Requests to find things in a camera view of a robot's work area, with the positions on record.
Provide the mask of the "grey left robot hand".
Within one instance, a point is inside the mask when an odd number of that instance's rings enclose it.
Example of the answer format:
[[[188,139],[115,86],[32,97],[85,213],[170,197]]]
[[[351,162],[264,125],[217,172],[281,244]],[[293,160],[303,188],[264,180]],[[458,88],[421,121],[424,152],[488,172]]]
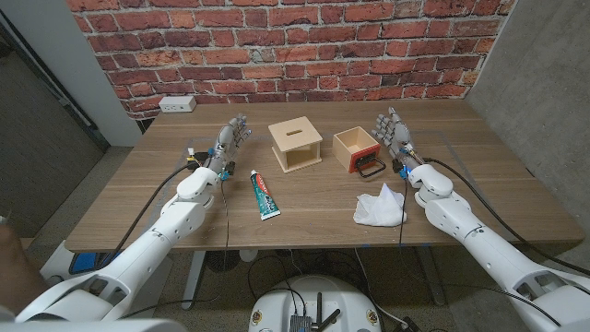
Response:
[[[252,133],[247,127],[246,119],[247,117],[240,113],[220,129],[213,148],[204,162],[206,168],[217,174],[234,174],[234,160],[238,150]]]

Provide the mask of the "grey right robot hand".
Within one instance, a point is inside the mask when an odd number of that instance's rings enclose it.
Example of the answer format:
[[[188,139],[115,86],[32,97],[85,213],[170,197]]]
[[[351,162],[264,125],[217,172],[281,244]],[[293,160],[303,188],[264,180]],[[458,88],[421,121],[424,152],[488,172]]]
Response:
[[[377,116],[372,135],[386,147],[393,158],[395,172],[410,174],[423,163],[415,151],[407,125],[393,106],[388,107],[387,115],[379,114]]]

